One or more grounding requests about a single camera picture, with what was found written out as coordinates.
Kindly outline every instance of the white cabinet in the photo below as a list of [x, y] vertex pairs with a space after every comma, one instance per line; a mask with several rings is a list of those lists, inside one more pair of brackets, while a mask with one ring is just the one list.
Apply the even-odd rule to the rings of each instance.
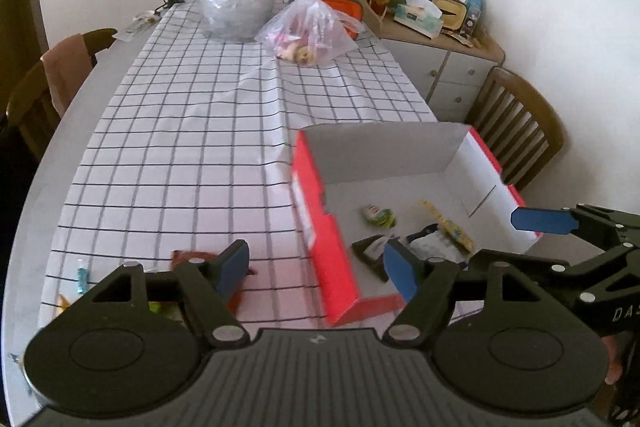
[[427, 99], [440, 121], [462, 122], [496, 62], [450, 52], [435, 89]]
[[461, 122], [465, 120], [479, 91], [478, 86], [438, 82], [429, 99], [429, 107], [440, 121]]
[[420, 95], [427, 98], [447, 51], [391, 39], [382, 39], [382, 45], [391, 52]]
[[489, 74], [489, 70], [494, 66], [496, 66], [496, 62], [485, 58], [451, 52], [438, 82], [452, 82], [453, 84], [481, 87]]
[[504, 61], [504, 51], [484, 32], [467, 48], [445, 35], [430, 39], [387, 16], [380, 38], [440, 121], [464, 121], [489, 70]]

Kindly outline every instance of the red box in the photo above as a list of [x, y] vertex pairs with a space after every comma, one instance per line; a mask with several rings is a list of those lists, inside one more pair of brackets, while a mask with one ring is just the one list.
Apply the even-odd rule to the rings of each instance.
[[391, 208], [399, 235], [429, 220], [420, 200], [460, 225], [478, 248], [522, 253], [535, 241], [515, 230], [522, 199], [500, 180], [500, 166], [473, 128], [457, 123], [338, 123], [298, 133], [293, 193], [316, 269], [327, 322], [349, 324], [404, 307], [351, 252], [380, 229], [362, 217], [367, 204]]

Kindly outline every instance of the cloth on chair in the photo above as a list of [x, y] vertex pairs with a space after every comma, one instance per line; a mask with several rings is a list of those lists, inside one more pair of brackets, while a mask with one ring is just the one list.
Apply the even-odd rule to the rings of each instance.
[[81, 34], [71, 35], [42, 55], [53, 107], [62, 117], [93, 69]]

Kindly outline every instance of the wooden chair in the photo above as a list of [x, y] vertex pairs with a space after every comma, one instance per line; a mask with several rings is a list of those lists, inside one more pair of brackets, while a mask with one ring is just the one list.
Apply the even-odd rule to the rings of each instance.
[[[97, 64], [95, 54], [109, 48], [116, 30], [104, 28], [82, 35], [89, 52], [92, 65]], [[60, 117], [51, 103], [47, 76], [39, 60], [18, 83], [6, 108], [9, 125], [20, 130], [24, 142], [39, 162], [47, 150], [47, 145], [55, 133]]]
[[524, 78], [493, 68], [465, 123], [473, 125], [502, 166], [502, 179], [522, 190], [564, 143], [548, 102]]

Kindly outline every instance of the white tablecloth with black grid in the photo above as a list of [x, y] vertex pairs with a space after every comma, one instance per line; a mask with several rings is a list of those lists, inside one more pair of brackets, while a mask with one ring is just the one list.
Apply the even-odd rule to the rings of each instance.
[[[220, 253], [244, 239], [256, 274], [238, 318], [319, 328], [322, 305], [290, 191], [298, 129], [343, 121], [434, 121], [370, 32], [326, 69], [300, 68], [257, 43], [207, 41], [193, 4], [160, 21], [104, 110], [54, 235], [39, 325], [58, 295], [78, 298], [125, 261], [169, 269], [172, 251]], [[393, 318], [366, 325], [384, 327]]]

